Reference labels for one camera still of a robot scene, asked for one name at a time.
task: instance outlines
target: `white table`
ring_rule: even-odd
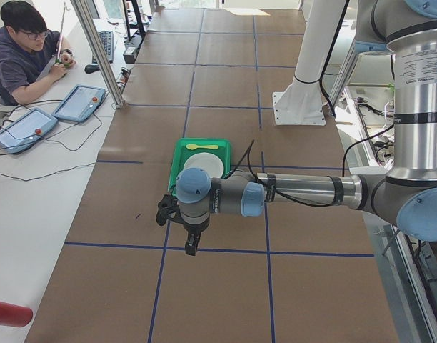
[[[125,66],[124,38],[117,34],[115,38],[118,45],[111,66],[118,76],[120,68]],[[106,88],[100,72],[84,73],[85,65],[91,63],[91,50],[79,24],[68,40],[77,65],[40,100],[63,99],[76,84]],[[57,105],[40,108],[49,112]],[[39,141],[18,155],[0,156],[0,172],[29,179],[95,162],[114,111],[112,98],[108,96],[96,111],[102,121],[101,128],[78,151]],[[18,111],[12,119],[24,113],[26,110]],[[60,122],[48,136],[71,125]],[[99,120],[91,116],[52,139],[75,149],[98,125]],[[0,301],[27,306],[36,313],[92,170],[93,166],[83,167],[31,182],[0,176]],[[30,326],[0,326],[0,343],[22,343]]]

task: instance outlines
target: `yellow spoon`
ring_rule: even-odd
[[[196,150],[196,149],[218,149],[219,146],[216,144],[212,145],[196,145],[196,144],[187,144],[185,146],[188,150]]]

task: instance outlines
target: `keyboard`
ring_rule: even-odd
[[[107,56],[109,63],[114,60],[114,33],[112,31],[100,31],[98,32],[99,39],[104,48],[104,53]],[[96,59],[93,57],[91,63],[96,63]]]

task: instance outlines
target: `computer mouse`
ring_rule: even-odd
[[[97,71],[97,70],[99,70],[99,65],[96,64],[96,63],[87,64],[87,65],[85,66],[85,69],[84,69],[84,71],[85,71],[87,74],[94,73],[94,72]]]

